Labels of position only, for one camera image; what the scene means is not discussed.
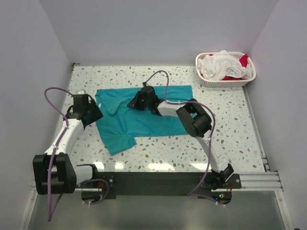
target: metal frame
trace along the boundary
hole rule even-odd
[[[255,130],[258,146],[261,152],[261,157],[264,165],[264,169],[266,172],[238,172],[241,179],[242,188],[241,189],[233,189],[233,191],[274,191],[278,203],[278,207],[285,225],[286,230],[293,230],[293,224],[290,218],[290,214],[286,203],[284,201],[283,196],[283,188],[280,182],[280,178],[277,172],[270,172],[268,161],[266,159],[266,155],[263,149],[263,145],[261,142],[261,138],[259,135],[259,131],[257,128],[257,123],[250,105],[250,100],[248,97],[248,93],[246,87],[243,87],[243,92],[245,95],[245,99],[247,102],[248,110],[251,116],[251,120],[253,123],[253,127]],[[94,188],[76,188],[76,191],[97,191]],[[225,189],[217,189],[215,192],[224,192]],[[27,230],[32,212],[34,209],[34,205],[37,199],[37,191],[35,187],[35,183],[31,186],[30,194],[24,209],[24,213],[20,222],[19,230]]]

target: white laundry basket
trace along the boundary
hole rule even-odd
[[[241,57],[244,55],[243,53],[238,53],[238,52],[228,52],[231,56],[234,56],[238,59],[241,59]],[[196,59],[195,59],[195,64],[196,64],[196,70],[198,76],[201,78],[201,84],[204,87],[242,87],[246,85],[248,82],[252,81],[256,77],[256,70],[254,67],[253,62],[251,61],[250,57],[248,57],[248,66],[251,67],[251,72],[252,72],[252,78],[248,80],[207,80],[201,76],[200,71],[198,70],[198,59],[203,59],[206,55],[209,54],[217,54],[217,52],[210,52],[210,53],[201,53],[198,54]]]

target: red cloth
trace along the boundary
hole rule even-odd
[[[246,68],[246,66],[248,66],[248,55],[245,54],[240,58],[240,63],[243,67]],[[237,81],[237,80],[244,80],[243,78],[233,78],[233,77],[229,77],[226,76],[222,79],[222,81]]]

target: table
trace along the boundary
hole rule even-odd
[[[216,114],[213,147],[224,152],[235,172],[264,172],[261,151],[243,89],[204,88],[193,66],[75,66],[69,91],[84,89],[95,96],[97,89],[141,87],[154,72],[169,73],[170,85],[191,85],[193,96]],[[148,83],[166,85],[157,74]],[[63,111],[72,104],[67,95]],[[136,138],[137,145],[111,156],[94,124],[85,128],[70,155],[73,165],[94,163],[106,172],[202,172],[207,157],[199,143],[188,135]]]

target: teal cloth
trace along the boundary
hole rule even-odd
[[[101,104],[104,117],[96,121],[100,137],[111,155],[127,150],[136,144],[135,137],[186,135],[177,117],[156,116],[148,109],[138,111],[127,104],[141,88],[97,90],[96,101]],[[159,98],[164,98],[165,86],[154,87]],[[193,97],[192,87],[169,86],[170,101],[187,101]]]

